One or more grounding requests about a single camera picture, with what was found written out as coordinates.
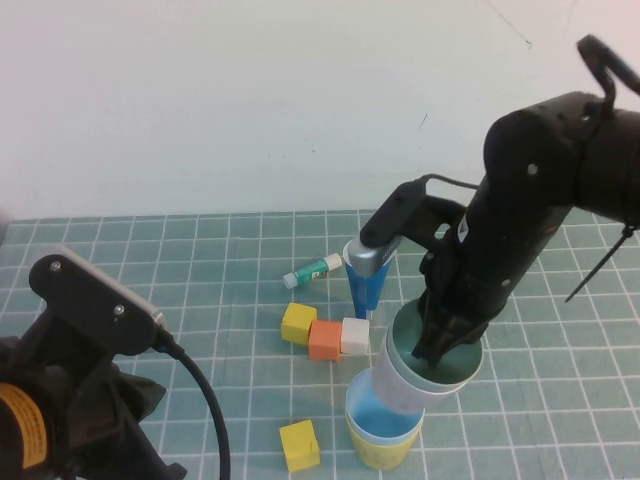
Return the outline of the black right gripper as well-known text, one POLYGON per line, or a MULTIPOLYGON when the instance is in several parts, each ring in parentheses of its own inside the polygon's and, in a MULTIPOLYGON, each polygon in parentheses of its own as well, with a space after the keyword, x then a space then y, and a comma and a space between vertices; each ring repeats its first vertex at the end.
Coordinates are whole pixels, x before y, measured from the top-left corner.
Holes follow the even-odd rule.
POLYGON ((441 249, 420 265, 426 291, 417 303, 421 329, 412 356, 436 367, 455 347, 479 341, 565 217, 564 205, 478 190, 441 249))

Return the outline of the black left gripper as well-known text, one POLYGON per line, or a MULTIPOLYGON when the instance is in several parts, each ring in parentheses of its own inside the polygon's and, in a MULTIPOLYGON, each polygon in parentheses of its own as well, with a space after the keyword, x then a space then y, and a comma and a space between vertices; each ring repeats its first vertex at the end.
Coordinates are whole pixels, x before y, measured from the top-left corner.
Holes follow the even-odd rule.
POLYGON ((183 479, 140 427, 166 393, 156 382, 126 374, 117 355, 134 356, 157 342, 153 314, 48 307, 29 329, 29 392, 41 408, 47 453, 38 479, 183 479))

